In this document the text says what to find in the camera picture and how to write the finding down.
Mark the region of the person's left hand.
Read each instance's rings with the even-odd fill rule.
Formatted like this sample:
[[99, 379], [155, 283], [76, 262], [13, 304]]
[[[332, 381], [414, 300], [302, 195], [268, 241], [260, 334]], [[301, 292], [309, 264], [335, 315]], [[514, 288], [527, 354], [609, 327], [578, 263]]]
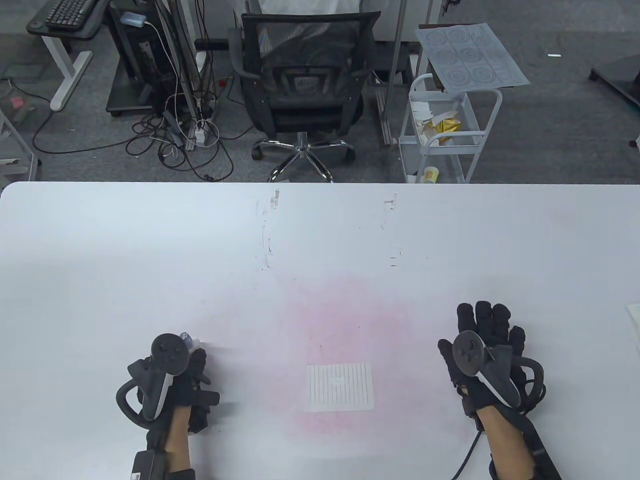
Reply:
[[151, 422], [150, 430], [146, 434], [148, 450], [166, 449], [170, 424], [179, 407], [190, 409], [187, 428], [189, 434], [198, 434], [208, 427], [208, 415], [212, 407], [219, 405], [220, 394], [202, 388], [203, 384], [211, 384], [204, 372], [206, 360], [207, 354], [204, 349], [194, 350], [186, 370], [174, 377], [172, 384], [167, 387], [161, 402], [160, 414]]

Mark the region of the person's right hand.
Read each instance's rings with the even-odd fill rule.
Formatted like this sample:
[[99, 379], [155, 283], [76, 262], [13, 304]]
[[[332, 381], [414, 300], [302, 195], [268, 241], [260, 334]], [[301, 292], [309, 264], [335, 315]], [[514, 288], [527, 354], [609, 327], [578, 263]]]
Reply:
[[481, 409], [496, 407], [523, 434], [534, 432], [528, 414], [546, 394], [544, 370], [524, 357], [525, 331], [511, 326], [503, 304], [479, 301], [457, 307], [458, 336], [438, 341], [450, 381], [462, 397], [464, 413], [479, 419]]

